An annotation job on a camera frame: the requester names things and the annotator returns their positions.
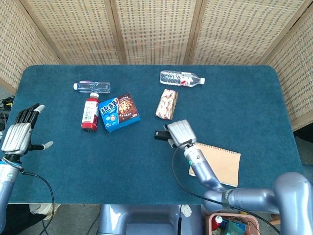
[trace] bottle label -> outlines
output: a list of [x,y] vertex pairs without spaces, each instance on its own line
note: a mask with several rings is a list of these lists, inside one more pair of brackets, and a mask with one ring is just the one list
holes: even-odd
[[182,72],[180,78],[180,85],[188,87],[192,82],[191,73],[190,72]]
[[82,122],[94,123],[94,116],[99,116],[98,111],[98,102],[96,101],[87,101],[85,103],[84,114]]

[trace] snack package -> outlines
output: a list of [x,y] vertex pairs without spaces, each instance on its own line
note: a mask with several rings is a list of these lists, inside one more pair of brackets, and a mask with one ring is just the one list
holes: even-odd
[[139,113],[129,93],[101,102],[98,108],[104,126],[109,132],[140,121]]
[[173,119],[178,93],[165,89],[156,109],[156,116],[161,119]]

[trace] water bottle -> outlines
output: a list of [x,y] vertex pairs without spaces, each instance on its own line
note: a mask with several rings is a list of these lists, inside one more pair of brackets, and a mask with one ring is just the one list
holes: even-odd
[[204,84],[205,78],[198,77],[191,72],[161,71],[160,83],[174,86],[194,87],[197,84]]
[[79,83],[74,83],[74,90],[79,90],[79,92],[85,93],[107,93],[111,91],[111,85],[109,82],[89,82],[80,81]]

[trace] black cable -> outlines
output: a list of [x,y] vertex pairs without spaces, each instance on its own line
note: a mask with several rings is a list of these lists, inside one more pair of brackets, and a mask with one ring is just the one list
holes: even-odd
[[[45,228],[44,220],[42,220],[42,223],[43,223],[43,228]],[[45,234],[46,234],[46,235],[49,235],[46,229],[45,229]]]
[[99,218],[99,216],[100,216],[100,212],[99,212],[99,214],[97,215],[97,217],[94,219],[94,221],[93,221],[92,225],[90,226],[90,228],[88,229],[88,232],[86,233],[86,235],[89,234],[89,232],[90,232],[91,229],[93,228],[93,226],[94,226],[95,222],[97,221],[97,219]]
[[0,101],[3,101],[3,100],[14,100],[14,98],[13,97],[11,97],[11,96],[9,96],[8,98],[4,98],[4,99],[0,99]]
[[4,112],[1,112],[1,113],[0,113],[0,119],[1,119],[1,121],[3,122],[3,124],[6,125],[6,116],[5,116],[5,113],[4,113]]
[[249,225],[249,227],[251,227],[250,224],[249,224],[249,222],[250,222],[250,223],[253,225],[253,227],[259,232],[259,234],[262,235],[261,232],[260,232],[260,230],[259,230],[259,229],[254,225],[254,223],[253,223],[252,221],[250,221],[250,220],[248,220],[248,225]]
[[48,183],[47,180],[45,180],[43,177],[39,176],[39,175],[36,175],[34,173],[31,173],[31,172],[21,172],[23,175],[30,175],[30,176],[35,176],[39,179],[41,179],[42,181],[44,181],[47,186],[49,187],[49,190],[50,190],[50,193],[51,193],[51,200],[52,200],[52,215],[51,215],[51,218],[49,219],[48,223],[46,224],[46,226],[44,226],[44,229],[41,231],[41,233],[39,235],[42,235],[44,232],[46,232],[46,229],[47,227],[49,226],[49,224],[51,223],[52,219],[53,219],[53,215],[54,215],[54,196],[53,196],[53,191],[52,191],[52,188],[50,186],[50,184]]
[[177,226],[177,235],[181,235],[181,206],[179,209],[179,218],[178,218],[178,226]]
[[[184,143],[181,143],[181,144],[177,147],[177,149],[174,151],[173,156],[172,156],[172,172],[173,172],[173,175],[174,175],[174,177],[175,177],[176,182],[178,183],[178,185],[179,185],[185,192],[189,193],[190,195],[193,195],[193,196],[195,196],[195,197],[197,197],[197,198],[200,198],[200,199],[203,199],[203,200],[205,200],[205,201],[209,201],[209,202],[213,202],[213,203],[222,205],[221,202],[218,202],[218,201],[215,201],[215,200],[206,198],[206,197],[202,197],[202,196],[200,196],[200,195],[197,195],[197,194],[195,194],[195,193],[189,191],[188,189],[186,189],[186,188],[179,182],[179,180],[178,180],[178,178],[177,178],[177,175],[176,175],[176,173],[175,173],[175,171],[174,171],[174,159],[175,159],[175,155],[176,155],[177,151],[179,150],[179,148],[180,148],[181,146],[183,146],[184,144],[188,144],[188,143],[192,143],[192,140],[188,140],[188,141],[186,141],[186,142],[184,142]],[[280,234],[279,230],[278,230],[274,225],[272,225],[271,223],[269,223],[266,219],[262,218],[261,216],[258,216],[257,214],[255,214],[255,213],[253,213],[253,212],[249,212],[249,211],[246,211],[246,210],[244,210],[244,209],[237,208],[237,207],[230,206],[230,208],[232,208],[232,209],[234,209],[234,210],[246,212],[246,213],[248,213],[248,214],[251,214],[251,215],[257,217],[258,219],[261,219],[263,222],[265,222],[265,223],[267,223],[268,225],[270,225],[278,234]]]

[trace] spiral notebook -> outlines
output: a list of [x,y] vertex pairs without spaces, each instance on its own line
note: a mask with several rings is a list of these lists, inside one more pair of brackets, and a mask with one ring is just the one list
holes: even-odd
[[[202,150],[219,181],[237,187],[240,153],[203,143],[196,143],[196,145]],[[192,168],[189,168],[189,175],[195,176]]]

